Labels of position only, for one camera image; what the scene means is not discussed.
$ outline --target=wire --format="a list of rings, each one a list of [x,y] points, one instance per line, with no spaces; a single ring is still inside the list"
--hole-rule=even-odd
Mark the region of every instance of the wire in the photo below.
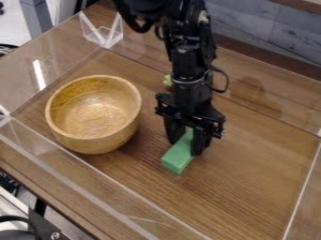
[[[224,89],[214,88],[208,85],[206,80],[204,80],[204,84],[212,92],[223,94],[223,93],[226,93],[226,91],[228,89],[228,86],[230,86],[230,77],[228,77],[227,73],[220,68],[218,68],[215,66],[210,66],[210,70],[214,71],[214,72],[219,72],[226,77],[226,87],[224,87]]]

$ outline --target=black cable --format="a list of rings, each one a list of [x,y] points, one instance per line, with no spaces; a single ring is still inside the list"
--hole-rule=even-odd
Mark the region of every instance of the black cable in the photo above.
[[[131,10],[128,6],[124,3],[121,3],[121,1],[112,0],[112,2],[129,28],[140,34],[147,33],[151,30],[154,21],[146,19],[146,22],[140,26],[135,20],[135,16],[131,15]]]
[[[33,223],[27,218],[18,217],[18,216],[0,216],[0,223],[8,222],[8,221],[21,221],[21,222],[28,223],[28,225],[32,227],[32,230],[33,230],[35,239],[41,240],[39,231],[37,231]]]

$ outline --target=wooden table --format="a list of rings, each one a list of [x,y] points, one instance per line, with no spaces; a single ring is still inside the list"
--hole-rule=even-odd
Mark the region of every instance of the wooden table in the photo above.
[[[111,23],[101,6],[87,13],[95,24]],[[235,52],[218,54],[231,77],[228,93],[214,96],[226,136],[182,176],[159,164],[170,144],[154,95],[166,91],[171,66],[152,33],[125,27],[108,51],[81,38],[73,17],[0,61],[0,104],[12,116],[0,122],[0,168],[97,239],[282,239],[310,221],[293,210],[317,159],[319,82]],[[53,91],[91,74],[125,78],[143,98],[134,138],[99,156],[63,150],[44,116]],[[318,223],[297,239],[317,233]]]

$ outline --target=green block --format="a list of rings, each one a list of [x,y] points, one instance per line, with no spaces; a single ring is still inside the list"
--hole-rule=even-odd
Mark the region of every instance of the green block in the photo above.
[[[194,159],[191,155],[192,129],[182,136],[166,155],[162,157],[162,166],[180,175]]]

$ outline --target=wooden surface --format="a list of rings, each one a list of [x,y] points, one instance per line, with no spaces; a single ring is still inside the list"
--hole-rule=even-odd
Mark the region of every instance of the wooden surface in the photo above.
[[[89,8],[88,16],[96,25],[103,25],[105,20],[111,21],[112,14],[95,5]],[[125,27],[125,38],[111,50],[164,74],[171,71],[163,43],[155,39],[152,33],[143,36],[132,33]],[[224,49],[219,49],[214,64],[226,70],[231,79],[230,91],[223,95],[224,98],[295,127],[318,133],[319,82]],[[319,74],[317,68],[311,70],[314,74]],[[222,81],[223,78],[216,75],[215,82]]]
[[[89,16],[95,22],[105,22],[108,12],[101,8],[92,8],[92,12]],[[76,27],[76,19],[64,23],[67,30]],[[170,144],[162,119],[154,115],[154,94],[164,91],[162,79],[170,70],[167,56],[162,43],[151,34],[142,36],[125,31],[127,37],[112,48],[113,52],[95,51],[13,116],[56,141],[44,115],[55,90],[91,74],[128,79],[143,99],[138,133],[119,150],[79,157],[210,238],[281,239],[318,144],[315,136],[283,122],[306,129],[301,121],[307,118],[301,113],[311,108],[317,111],[319,88],[305,77],[220,50],[216,63],[232,78],[227,96],[214,98],[214,105],[228,119],[226,136],[222,141],[214,141],[183,175],[175,176],[159,164]],[[131,230],[119,235],[124,226],[119,222],[113,226],[105,224],[113,219],[96,202],[84,199],[61,180],[47,176],[36,164],[2,143],[0,157],[0,167],[24,181],[87,232],[100,239],[108,236],[138,239]],[[103,175],[55,152],[39,157],[103,203],[111,202],[111,186]],[[148,218],[148,213],[132,207],[132,202],[121,202],[117,206],[129,207],[128,215]]]
[[[53,141],[44,118],[47,99],[60,84],[93,72],[120,76],[136,85],[143,98],[142,122],[119,151],[81,158],[208,236],[279,238],[317,139],[216,97],[215,106],[228,118],[226,138],[192,162],[182,177],[171,175],[159,166],[170,145],[162,119],[152,113],[154,94],[163,87],[151,78],[162,79],[163,74],[101,50],[16,113],[18,120]]]
[[[298,8],[313,13],[321,14],[319,0],[270,0],[274,3],[282,4],[291,8]]]
[[[139,92],[127,80],[91,75],[55,92],[47,104],[47,122],[71,150],[103,154],[132,137],[140,106]]]

